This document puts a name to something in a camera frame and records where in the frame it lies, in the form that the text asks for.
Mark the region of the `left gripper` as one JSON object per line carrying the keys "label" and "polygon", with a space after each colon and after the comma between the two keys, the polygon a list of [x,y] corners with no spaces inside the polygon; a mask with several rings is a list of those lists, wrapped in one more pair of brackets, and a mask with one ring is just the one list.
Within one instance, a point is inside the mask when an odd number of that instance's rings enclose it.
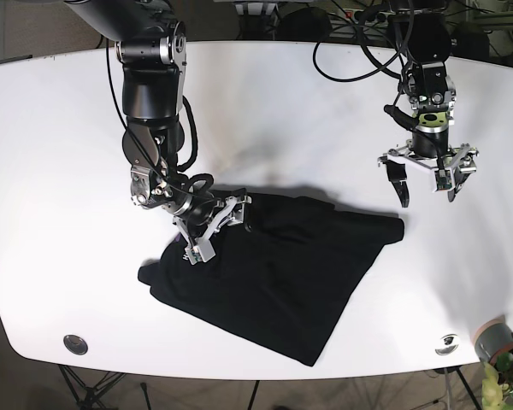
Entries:
{"label": "left gripper", "polygon": [[389,149],[378,158],[403,208],[410,204],[407,171],[414,168],[433,178],[440,170],[447,177],[447,198],[453,202],[469,175],[477,171],[478,150],[469,144],[453,147],[448,127],[417,127],[405,146]]}

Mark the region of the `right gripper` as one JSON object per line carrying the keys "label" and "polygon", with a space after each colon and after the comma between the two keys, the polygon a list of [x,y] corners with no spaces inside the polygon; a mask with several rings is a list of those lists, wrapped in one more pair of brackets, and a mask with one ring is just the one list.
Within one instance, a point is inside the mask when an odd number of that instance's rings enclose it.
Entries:
{"label": "right gripper", "polygon": [[187,248],[193,250],[200,243],[209,242],[224,226],[242,225],[249,233],[259,232],[258,222],[247,220],[251,204],[249,194],[207,196],[203,199],[192,196],[188,209],[174,213],[174,224],[186,240]]}

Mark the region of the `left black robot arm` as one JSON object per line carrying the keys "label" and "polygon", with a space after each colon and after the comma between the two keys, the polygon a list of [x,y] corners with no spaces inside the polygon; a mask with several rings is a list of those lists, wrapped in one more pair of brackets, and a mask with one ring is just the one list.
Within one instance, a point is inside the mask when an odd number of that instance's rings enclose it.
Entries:
{"label": "left black robot arm", "polygon": [[[378,159],[403,208],[410,204],[408,166],[426,173],[432,190],[446,193],[450,202],[477,170],[479,150],[468,143],[455,147],[449,142],[457,91],[445,64],[452,49],[443,15],[447,7],[446,1],[381,1],[346,22],[374,70],[357,78],[345,78],[344,83],[384,73],[397,80],[398,96],[406,96],[410,103],[410,114],[395,102],[385,105],[385,113],[411,137],[405,145],[389,149]],[[367,44],[369,20],[379,14],[386,15],[383,35],[395,50],[393,57],[400,61],[397,73],[390,70],[389,61],[378,61]]]}

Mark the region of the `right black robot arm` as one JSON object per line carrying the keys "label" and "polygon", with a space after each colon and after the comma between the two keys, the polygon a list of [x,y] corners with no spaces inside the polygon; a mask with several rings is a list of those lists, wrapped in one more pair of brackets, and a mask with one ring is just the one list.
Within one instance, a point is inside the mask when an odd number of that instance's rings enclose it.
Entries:
{"label": "right black robot arm", "polygon": [[223,226],[247,226],[246,190],[214,193],[208,173],[186,171],[198,158],[192,107],[184,95],[186,26],[168,1],[69,1],[99,32],[122,66],[122,97],[113,100],[131,165],[131,197],[164,208],[188,245],[201,249]]}

